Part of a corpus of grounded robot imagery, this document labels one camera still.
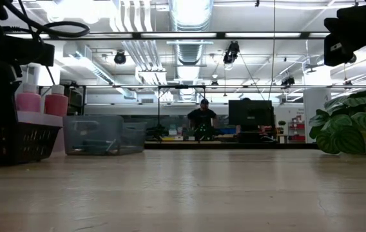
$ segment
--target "spotlight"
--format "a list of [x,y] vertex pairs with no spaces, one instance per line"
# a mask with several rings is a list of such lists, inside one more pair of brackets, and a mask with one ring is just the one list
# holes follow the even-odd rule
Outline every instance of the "spotlight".
[[229,48],[226,51],[225,56],[223,57],[223,62],[225,64],[233,64],[233,62],[237,59],[237,53],[240,52],[240,47],[237,41],[231,41]]
[[292,76],[286,78],[281,83],[282,86],[291,86],[292,84],[294,84],[294,77],[292,77]]
[[124,51],[117,51],[117,54],[114,57],[114,62],[116,64],[124,64],[124,63],[126,63],[126,56],[124,55]]
[[212,81],[211,82],[211,85],[215,85],[215,86],[218,86],[219,85],[219,83],[217,82],[217,81]]
[[351,80],[349,80],[349,81],[348,81],[347,79],[348,79],[348,78],[346,78],[346,77],[344,78],[345,84],[343,84],[343,85],[353,85],[353,84],[352,84],[352,81],[351,81]]

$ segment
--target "black cord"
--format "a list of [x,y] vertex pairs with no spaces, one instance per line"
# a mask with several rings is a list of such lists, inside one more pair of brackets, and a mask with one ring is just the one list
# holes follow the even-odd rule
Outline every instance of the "black cord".
[[[46,32],[49,35],[55,35],[55,36],[61,36],[61,37],[67,37],[67,38],[78,38],[78,37],[88,35],[90,33],[89,26],[87,26],[83,23],[72,22],[72,21],[63,21],[63,22],[58,22],[58,23],[49,23],[46,25],[41,25],[41,24],[37,23],[36,21],[31,20],[23,13],[21,13],[11,2],[4,1],[4,5],[7,7],[7,9],[9,9],[9,11],[11,11],[11,13],[13,13],[19,19],[21,19],[28,25],[36,28],[38,30],[37,33]],[[80,31],[80,32],[62,32],[62,31],[51,29],[51,27],[54,27],[54,26],[78,26],[78,27],[83,28],[84,30]]]
[[276,46],[276,0],[273,0],[273,51],[272,51],[272,72],[271,72],[271,87],[269,88],[269,97],[267,100],[271,100],[272,85],[273,85],[273,73],[275,71],[275,46]]
[[[27,15],[27,12],[26,12],[26,8],[24,7],[23,0],[18,0],[18,2],[20,4],[21,10],[23,11],[24,16],[28,19],[28,15]],[[33,37],[33,40],[35,41],[37,39],[38,41],[40,41],[41,45],[43,45],[44,41],[40,37],[41,32],[37,31],[36,33],[34,33],[33,28],[31,27],[31,25],[29,23],[27,23],[27,26],[28,26],[29,33]],[[39,54],[39,56],[35,60],[37,60],[41,56],[42,56],[42,52]],[[55,85],[53,74],[51,73],[50,68],[48,66],[46,66],[46,69],[47,69],[48,75],[50,75],[50,78],[52,80],[53,85]]]
[[253,79],[252,73],[250,73],[249,68],[247,67],[245,59],[243,59],[243,55],[240,52],[239,52],[239,55],[240,55],[240,58],[242,58],[243,63],[245,64],[245,68],[246,68],[250,78],[252,79],[253,83],[255,84],[256,89],[258,89],[258,92],[260,93],[260,96],[262,96],[262,99],[265,100],[265,97],[263,96],[262,92],[259,90],[259,87],[258,87],[257,83],[255,82],[255,80]]

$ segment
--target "black camera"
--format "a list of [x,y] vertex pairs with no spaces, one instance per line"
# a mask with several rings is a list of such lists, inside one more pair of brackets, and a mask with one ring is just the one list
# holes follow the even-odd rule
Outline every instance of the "black camera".
[[355,62],[354,52],[366,46],[366,5],[339,9],[324,25],[331,33],[324,41],[325,65]]
[[237,41],[231,41],[229,48],[226,51],[225,56],[223,57],[223,62],[225,64],[233,64],[233,62],[237,59],[237,53],[240,52],[240,47]]

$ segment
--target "wooden table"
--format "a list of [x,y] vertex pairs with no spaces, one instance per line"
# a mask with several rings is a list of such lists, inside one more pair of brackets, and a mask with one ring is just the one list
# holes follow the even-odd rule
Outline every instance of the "wooden table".
[[0,168],[0,231],[366,232],[366,157],[147,150]]

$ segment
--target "box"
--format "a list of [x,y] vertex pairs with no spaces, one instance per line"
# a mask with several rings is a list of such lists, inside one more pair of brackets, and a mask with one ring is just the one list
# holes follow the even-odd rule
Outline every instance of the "box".
[[117,155],[123,118],[118,115],[67,116],[63,119],[67,155]]

